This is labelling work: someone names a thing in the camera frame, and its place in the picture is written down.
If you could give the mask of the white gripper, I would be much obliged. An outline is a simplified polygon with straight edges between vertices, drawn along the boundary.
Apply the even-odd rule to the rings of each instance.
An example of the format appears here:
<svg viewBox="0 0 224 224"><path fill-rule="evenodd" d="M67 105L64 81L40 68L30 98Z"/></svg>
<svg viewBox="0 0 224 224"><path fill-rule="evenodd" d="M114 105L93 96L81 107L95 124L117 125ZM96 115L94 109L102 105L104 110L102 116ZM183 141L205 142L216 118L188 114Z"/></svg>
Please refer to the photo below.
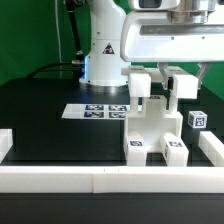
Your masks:
<svg viewBox="0 0 224 224"><path fill-rule="evenodd" d="M175 24L168 12L131 12L124 21L120 54L127 62L158 62L165 90L173 87L168 62L201 62L198 89L211 63L224 61L224 9L204 24Z"/></svg>

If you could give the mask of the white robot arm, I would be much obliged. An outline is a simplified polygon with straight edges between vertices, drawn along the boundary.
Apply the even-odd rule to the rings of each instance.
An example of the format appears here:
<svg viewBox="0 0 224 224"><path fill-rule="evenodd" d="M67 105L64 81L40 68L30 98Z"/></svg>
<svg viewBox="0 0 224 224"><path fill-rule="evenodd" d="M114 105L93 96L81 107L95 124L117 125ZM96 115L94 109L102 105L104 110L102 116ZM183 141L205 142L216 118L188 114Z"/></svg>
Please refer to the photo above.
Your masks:
<svg viewBox="0 0 224 224"><path fill-rule="evenodd" d="M155 63L168 81L170 63L196 62L198 79L224 62L224 0L87 0L91 50L80 79L84 88L116 93L127 88L132 62Z"/></svg>

